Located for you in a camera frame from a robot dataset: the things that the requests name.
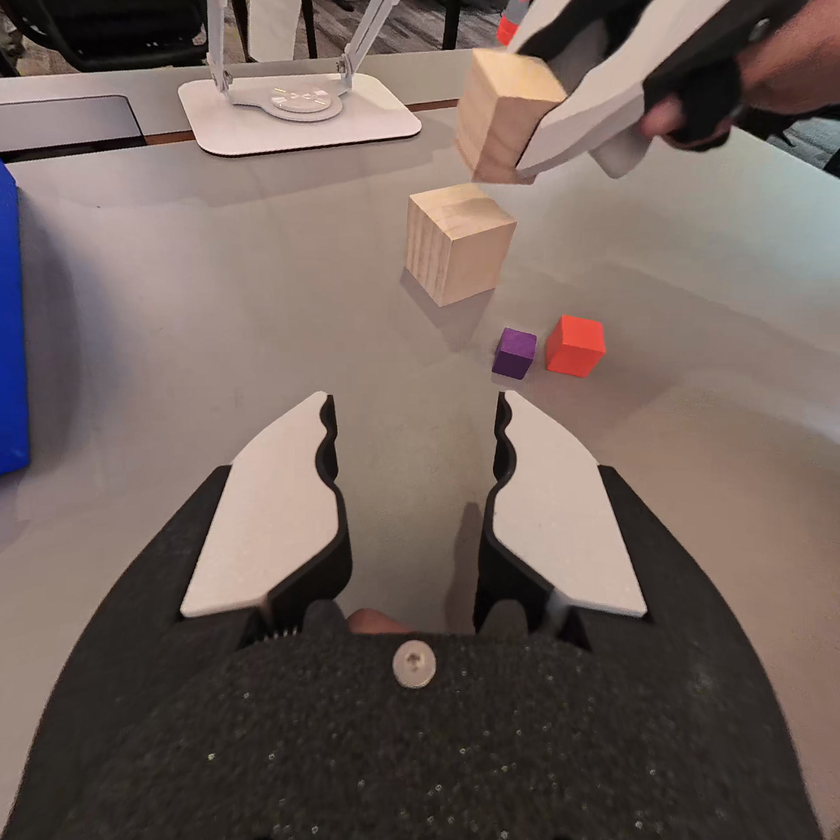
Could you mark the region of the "purple wooden cube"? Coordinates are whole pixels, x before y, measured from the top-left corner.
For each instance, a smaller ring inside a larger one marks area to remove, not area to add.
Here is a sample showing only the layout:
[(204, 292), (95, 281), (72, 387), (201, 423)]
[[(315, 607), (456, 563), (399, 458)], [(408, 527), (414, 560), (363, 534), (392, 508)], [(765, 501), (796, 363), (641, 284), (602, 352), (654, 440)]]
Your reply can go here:
[(492, 373), (517, 381), (523, 380), (532, 366), (537, 345), (535, 334), (504, 328), (491, 366)]

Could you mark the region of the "red wooden cube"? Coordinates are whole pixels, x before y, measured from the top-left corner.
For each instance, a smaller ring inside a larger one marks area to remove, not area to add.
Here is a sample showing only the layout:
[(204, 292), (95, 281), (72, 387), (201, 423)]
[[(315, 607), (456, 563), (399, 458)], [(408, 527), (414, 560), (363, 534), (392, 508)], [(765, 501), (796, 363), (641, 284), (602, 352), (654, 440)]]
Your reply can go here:
[(545, 343), (547, 371), (587, 377), (606, 352), (603, 325), (563, 314)]

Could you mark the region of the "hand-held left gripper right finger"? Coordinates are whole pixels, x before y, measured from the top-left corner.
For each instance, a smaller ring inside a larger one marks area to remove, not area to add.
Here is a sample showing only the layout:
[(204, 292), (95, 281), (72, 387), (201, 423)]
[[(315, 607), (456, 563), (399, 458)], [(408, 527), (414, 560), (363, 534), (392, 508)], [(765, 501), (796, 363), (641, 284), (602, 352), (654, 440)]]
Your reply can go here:
[(529, 626), (583, 608), (642, 618), (647, 605), (596, 458), (517, 392), (500, 392), (495, 485), (479, 541), (476, 625), (519, 603)]

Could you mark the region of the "white folding stand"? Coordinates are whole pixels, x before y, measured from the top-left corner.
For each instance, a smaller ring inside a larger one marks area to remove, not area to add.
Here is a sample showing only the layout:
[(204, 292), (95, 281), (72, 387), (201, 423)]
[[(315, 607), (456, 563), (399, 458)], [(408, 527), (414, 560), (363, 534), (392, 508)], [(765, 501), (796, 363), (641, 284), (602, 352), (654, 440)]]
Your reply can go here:
[(223, 63), (227, 3), (207, 2), (213, 79), (178, 90), (195, 141), (234, 158), (416, 136), (422, 125), (408, 108), (378, 79), (357, 73), (395, 5), (369, 3), (334, 73), (234, 79)]

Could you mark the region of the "person's right hand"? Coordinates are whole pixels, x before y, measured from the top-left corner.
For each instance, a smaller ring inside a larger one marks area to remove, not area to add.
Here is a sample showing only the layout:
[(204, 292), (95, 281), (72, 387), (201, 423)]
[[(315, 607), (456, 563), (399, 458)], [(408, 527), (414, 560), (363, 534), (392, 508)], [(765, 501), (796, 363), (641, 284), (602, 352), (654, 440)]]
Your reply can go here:
[(839, 103), (839, 2), (811, 1), (738, 58), (742, 103), (781, 115)]

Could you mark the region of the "large wooden cube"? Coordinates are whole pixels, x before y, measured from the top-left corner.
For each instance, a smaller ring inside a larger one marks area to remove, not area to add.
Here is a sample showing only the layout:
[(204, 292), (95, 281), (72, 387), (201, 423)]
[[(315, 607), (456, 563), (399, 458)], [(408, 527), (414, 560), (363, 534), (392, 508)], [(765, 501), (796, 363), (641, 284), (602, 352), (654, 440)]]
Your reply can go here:
[(517, 224), (475, 183), (410, 195), (406, 269), (441, 308), (491, 291)]

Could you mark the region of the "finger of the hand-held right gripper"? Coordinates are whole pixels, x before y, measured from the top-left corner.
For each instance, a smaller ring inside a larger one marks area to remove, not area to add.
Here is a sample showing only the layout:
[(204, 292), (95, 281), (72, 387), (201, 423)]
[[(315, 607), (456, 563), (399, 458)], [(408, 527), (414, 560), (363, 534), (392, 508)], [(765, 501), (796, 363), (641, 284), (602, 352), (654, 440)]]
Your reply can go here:
[(651, 71), (725, 1), (653, 1), (633, 34), (642, 46), (656, 44), (657, 56), (649, 66), (630, 42), (626, 52), (614, 54), (600, 66), (549, 66), (567, 90), (567, 99), (548, 112), (523, 152), (518, 173), (537, 175), (592, 150), (622, 130), (638, 125), (645, 115), (643, 81)]
[(534, 2), (507, 48), (508, 54), (535, 57), (551, 67), (598, 67), (627, 52), (649, 66), (656, 44), (642, 46), (634, 29), (649, 2)]

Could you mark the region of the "blue plastic bin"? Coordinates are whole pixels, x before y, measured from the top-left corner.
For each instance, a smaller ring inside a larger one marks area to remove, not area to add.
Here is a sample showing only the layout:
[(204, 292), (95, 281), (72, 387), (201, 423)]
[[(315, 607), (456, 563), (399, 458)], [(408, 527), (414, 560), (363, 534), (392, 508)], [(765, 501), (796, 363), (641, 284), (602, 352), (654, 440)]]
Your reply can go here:
[(18, 189), (1, 164), (1, 475), (28, 466), (29, 414)]

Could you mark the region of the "black office chair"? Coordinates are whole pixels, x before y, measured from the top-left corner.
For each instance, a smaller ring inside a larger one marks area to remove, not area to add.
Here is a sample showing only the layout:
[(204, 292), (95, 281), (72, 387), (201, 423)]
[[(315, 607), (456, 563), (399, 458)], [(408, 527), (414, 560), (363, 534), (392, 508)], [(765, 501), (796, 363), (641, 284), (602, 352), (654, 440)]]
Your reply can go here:
[(9, 23), (82, 72), (197, 67), (207, 55), (209, 2), (2, 1), (1, 9), (3, 34)]

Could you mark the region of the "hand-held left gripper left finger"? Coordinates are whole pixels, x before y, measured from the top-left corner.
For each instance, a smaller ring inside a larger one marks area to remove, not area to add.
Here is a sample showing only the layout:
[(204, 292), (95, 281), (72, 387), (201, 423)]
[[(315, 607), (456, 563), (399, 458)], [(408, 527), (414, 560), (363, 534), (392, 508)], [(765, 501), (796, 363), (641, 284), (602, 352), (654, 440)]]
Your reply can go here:
[(333, 397), (312, 393), (234, 458), (182, 600), (184, 618), (256, 609), (270, 626), (300, 626), (353, 569), (336, 479)]

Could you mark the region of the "medium wooden cube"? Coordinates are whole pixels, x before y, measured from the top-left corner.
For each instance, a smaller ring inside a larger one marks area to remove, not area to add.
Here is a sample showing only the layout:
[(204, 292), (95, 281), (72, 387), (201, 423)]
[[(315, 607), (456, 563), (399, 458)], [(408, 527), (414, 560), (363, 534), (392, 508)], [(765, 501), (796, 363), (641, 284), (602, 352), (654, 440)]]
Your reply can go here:
[(456, 109), (455, 144), (474, 182), (530, 185), (517, 165), (543, 117), (567, 99), (542, 60), (473, 49)]

